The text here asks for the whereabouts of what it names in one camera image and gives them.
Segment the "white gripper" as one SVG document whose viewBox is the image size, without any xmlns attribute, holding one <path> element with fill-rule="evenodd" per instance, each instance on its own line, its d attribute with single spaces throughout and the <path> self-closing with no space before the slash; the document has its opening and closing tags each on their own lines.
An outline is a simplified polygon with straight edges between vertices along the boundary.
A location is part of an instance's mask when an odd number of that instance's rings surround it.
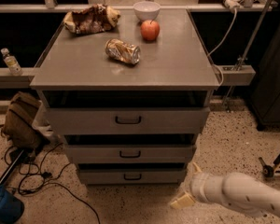
<svg viewBox="0 0 280 224">
<path fill-rule="evenodd" d="M 194 175 L 189 183 L 189 189 L 192 197 L 188 192 L 183 192 L 181 195 L 176 196 L 171 202 L 170 206 L 174 209 L 182 209 L 185 207 L 193 206 L 195 200 L 200 203 L 212 203 L 206 195 L 206 184 L 211 180 L 213 175 L 205 173 L 196 162 L 192 163 L 194 167 Z"/>
</svg>

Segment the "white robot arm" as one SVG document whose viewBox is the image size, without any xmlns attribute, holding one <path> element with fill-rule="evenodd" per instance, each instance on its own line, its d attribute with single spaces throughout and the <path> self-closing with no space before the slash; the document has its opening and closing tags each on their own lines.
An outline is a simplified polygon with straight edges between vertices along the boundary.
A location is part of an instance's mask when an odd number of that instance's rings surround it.
<svg viewBox="0 0 280 224">
<path fill-rule="evenodd" d="M 199 203 L 216 203 L 250 217 L 264 217 L 267 213 L 280 218 L 280 190 L 274 189 L 243 173 L 212 175 L 203 172 L 194 162 L 195 172 L 184 191 L 170 202 L 174 209 Z"/>
</svg>

